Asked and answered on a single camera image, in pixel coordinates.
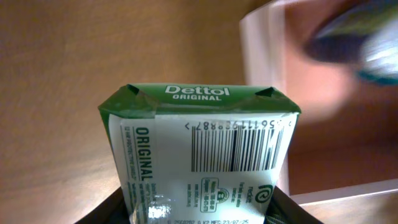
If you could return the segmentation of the green Dettol soap bar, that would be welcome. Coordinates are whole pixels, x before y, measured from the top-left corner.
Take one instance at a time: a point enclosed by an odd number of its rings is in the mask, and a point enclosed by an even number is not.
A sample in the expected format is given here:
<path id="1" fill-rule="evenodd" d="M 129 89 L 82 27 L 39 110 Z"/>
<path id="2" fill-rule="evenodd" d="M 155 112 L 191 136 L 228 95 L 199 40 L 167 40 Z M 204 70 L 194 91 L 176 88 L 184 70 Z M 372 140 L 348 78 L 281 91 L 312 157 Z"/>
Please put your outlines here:
<path id="1" fill-rule="evenodd" d="M 264 223 L 300 108 L 273 87 L 128 84 L 99 105 L 131 223 Z"/>

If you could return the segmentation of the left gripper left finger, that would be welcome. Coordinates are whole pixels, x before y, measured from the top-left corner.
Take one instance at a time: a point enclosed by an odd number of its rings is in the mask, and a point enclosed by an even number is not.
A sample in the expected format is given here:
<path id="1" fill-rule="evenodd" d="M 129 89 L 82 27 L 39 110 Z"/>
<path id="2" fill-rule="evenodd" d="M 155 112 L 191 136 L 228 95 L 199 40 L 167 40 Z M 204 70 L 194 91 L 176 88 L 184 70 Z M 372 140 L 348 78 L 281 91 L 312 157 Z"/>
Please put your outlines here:
<path id="1" fill-rule="evenodd" d="M 106 200 L 75 224 L 129 224 L 129 214 L 122 188 L 115 190 Z"/>

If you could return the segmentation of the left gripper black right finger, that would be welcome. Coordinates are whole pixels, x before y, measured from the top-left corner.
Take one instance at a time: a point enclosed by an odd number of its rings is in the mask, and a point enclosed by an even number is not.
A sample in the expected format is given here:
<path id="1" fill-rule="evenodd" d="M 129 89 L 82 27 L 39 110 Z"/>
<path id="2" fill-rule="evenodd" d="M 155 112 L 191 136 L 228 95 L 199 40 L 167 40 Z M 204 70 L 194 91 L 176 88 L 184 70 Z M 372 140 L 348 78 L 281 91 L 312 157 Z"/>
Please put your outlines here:
<path id="1" fill-rule="evenodd" d="M 323 224 L 278 187 L 274 188 L 264 224 Z"/>

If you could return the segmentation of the teal mouthwash bottle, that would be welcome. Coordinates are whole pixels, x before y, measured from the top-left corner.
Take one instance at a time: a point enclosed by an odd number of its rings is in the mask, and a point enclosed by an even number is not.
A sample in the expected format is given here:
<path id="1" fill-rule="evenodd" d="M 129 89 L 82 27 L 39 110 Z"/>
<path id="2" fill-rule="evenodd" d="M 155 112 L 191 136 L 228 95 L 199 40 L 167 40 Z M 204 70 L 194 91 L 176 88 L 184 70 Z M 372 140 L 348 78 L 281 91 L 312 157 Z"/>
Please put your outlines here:
<path id="1" fill-rule="evenodd" d="M 363 1 L 332 16 L 304 45 L 314 60 L 341 63 L 380 85 L 397 84 L 397 0 Z"/>

